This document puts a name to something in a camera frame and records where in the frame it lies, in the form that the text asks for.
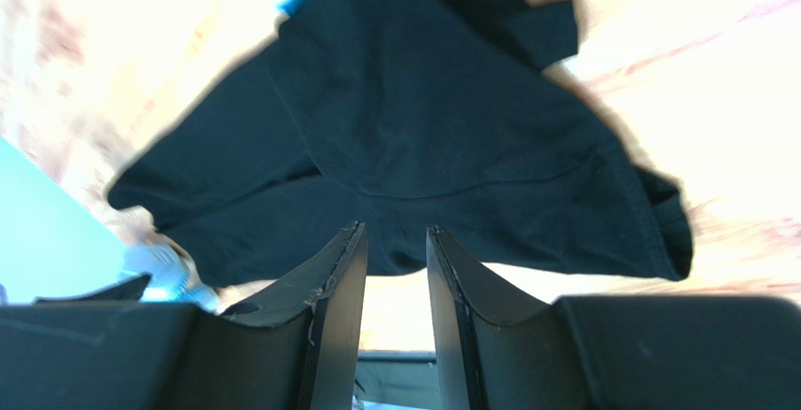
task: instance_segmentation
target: dark garment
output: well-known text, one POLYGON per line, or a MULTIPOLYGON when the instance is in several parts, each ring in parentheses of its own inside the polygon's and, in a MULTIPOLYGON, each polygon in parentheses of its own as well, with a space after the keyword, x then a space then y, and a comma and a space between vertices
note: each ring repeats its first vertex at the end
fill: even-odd
POLYGON ((685 278, 678 191, 539 75, 576 45, 570 3, 306 0, 108 198, 215 286, 282 276, 354 219, 371 275, 424 267, 439 225, 483 260, 685 278))

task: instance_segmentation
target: light blue panel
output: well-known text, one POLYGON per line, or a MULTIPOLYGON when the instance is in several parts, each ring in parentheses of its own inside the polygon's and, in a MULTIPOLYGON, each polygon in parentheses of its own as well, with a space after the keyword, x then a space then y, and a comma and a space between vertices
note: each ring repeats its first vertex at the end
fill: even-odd
POLYGON ((125 244, 0 139, 0 284, 10 303, 117 281, 125 244))

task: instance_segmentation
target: light wood tabletop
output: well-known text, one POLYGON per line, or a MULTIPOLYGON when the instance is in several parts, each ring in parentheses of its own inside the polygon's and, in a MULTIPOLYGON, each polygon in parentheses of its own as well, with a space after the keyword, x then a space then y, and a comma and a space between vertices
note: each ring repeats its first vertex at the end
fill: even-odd
MULTIPOLYGON (((107 186, 270 41, 279 13, 263 1, 0 0, 0 135, 136 241, 149 216, 111 210, 107 186)), ((682 187, 693 272, 669 283, 493 267, 548 301, 755 292, 801 303, 801 0, 575 1, 580 54, 547 73, 616 130, 636 163, 682 187)), ((424 275, 369 279, 361 345, 433 348, 424 275)))

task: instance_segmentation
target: wooden surface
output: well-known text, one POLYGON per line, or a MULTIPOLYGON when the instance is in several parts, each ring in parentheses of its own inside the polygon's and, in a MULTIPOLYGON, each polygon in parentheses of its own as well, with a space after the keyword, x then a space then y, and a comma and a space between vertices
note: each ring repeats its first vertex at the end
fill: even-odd
MULTIPOLYGON (((138 239, 148 215, 110 210, 105 187, 269 40, 277 13, 260 1, 0 0, 0 135, 123 240, 138 239)), ((801 0, 576 2, 581 52, 549 74, 636 162, 683 188, 693 273, 675 284, 496 270, 546 300, 757 292, 801 302, 801 0)), ((362 347, 431 349, 430 317, 424 275, 371 278, 362 347)))

